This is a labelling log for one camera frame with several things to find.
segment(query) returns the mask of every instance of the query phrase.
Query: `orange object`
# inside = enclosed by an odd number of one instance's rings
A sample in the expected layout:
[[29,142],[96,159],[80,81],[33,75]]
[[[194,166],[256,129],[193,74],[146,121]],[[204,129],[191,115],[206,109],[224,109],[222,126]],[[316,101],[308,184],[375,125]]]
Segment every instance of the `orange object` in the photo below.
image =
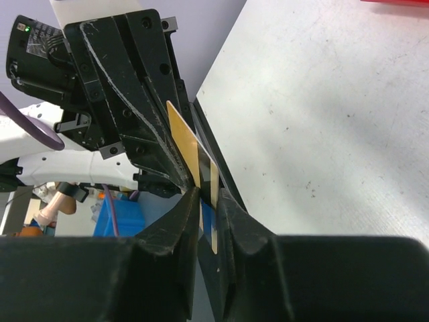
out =
[[36,236],[43,236],[43,231],[39,227],[22,227],[22,230],[20,233],[16,233],[15,236],[17,237],[36,237]]

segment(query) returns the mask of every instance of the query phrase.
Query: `sticker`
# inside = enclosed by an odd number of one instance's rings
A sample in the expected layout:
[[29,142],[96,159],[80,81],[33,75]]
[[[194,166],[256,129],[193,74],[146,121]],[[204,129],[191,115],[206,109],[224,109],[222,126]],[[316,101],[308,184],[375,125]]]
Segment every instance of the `sticker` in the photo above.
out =
[[51,27],[50,25],[45,25],[42,22],[37,22],[28,37],[26,52],[42,58],[47,58],[48,55],[46,53],[48,52],[48,39],[60,33],[61,30],[59,29]]
[[194,132],[169,101],[167,111],[173,140],[189,168],[195,185],[200,188],[202,199],[200,226],[212,246],[212,251],[217,254],[216,206],[219,170]]

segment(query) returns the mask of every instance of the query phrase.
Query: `blue container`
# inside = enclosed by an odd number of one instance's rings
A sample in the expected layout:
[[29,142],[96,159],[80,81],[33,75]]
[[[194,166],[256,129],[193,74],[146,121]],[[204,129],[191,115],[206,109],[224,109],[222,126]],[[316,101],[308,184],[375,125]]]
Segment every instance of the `blue container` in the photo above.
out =
[[[145,219],[138,203],[114,199],[119,235],[134,236],[145,227]],[[107,200],[103,201],[99,219],[94,229],[94,236],[114,237],[112,217]]]

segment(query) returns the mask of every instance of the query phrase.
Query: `white table surface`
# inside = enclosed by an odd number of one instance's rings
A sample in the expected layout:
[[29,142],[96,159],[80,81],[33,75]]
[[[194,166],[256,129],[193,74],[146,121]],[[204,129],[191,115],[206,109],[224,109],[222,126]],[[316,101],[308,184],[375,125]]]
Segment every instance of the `white table surface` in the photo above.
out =
[[429,9],[247,0],[197,94],[275,233],[429,244]]

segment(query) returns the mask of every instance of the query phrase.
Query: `cable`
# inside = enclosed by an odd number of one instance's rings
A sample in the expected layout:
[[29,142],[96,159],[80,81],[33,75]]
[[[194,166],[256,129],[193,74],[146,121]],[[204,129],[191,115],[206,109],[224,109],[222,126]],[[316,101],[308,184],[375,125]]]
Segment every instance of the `cable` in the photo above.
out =
[[129,196],[129,200],[131,200],[131,201],[133,201],[134,200],[134,198],[135,197],[137,197],[138,198],[138,196],[139,196],[139,191],[138,190],[134,190],[132,193],[131,193],[131,195]]
[[11,200],[9,200],[8,202],[6,202],[5,207],[6,207],[8,204],[10,204],[12,201],[14,201],[14,200],[16,200],[16,199],[18,199],[18,198],[20,198],[20,197],[22,197],[22,196],[25,196],[25,195],[26,195],[26,194],[28,194],[28,193],[33,193],[33,190],[34,190],[34,189],[36,189],[36,188],[40,188],[40,187],[41,187],[41,186],[43,186],[43,185],[44,185],[44,183],[39,184],[38,186],[34,186],[32,190],[30,190],[30,191],[26,191],[26,192],[24,192],[24,193],[22,193],[22,194],[20,194],[20,195],[17,195],[16,197],[13,197]]
[[107,202],[109,203],[110,214],[112,217],[113,233],[115,234],[115,237],[119,237],[118,222],[116,218],[116,210],[115,205],[113,204],[112,194],[107,184],[102,184],[101,186],[103,186],[103,189],[105,190],[105,198],[107,198]]
[[56,54],[60,51],[60,46],[63,49],[63,54],[66,52],[66,46],[64,44],[64,36],[63,34],[58,34],[56,36],[49,37],[46,41],[46,55],[48,57],[48,60],[54,65],[59,68],[67,68],[71,71],[74,71],[73,64],[70,60],[61,59],[56,56]]
[[0,91],[0,109],[30,136],[50,149],[61,151],[65,145],[57,133],[47,125],[42,126],[41,121],[27,117]]

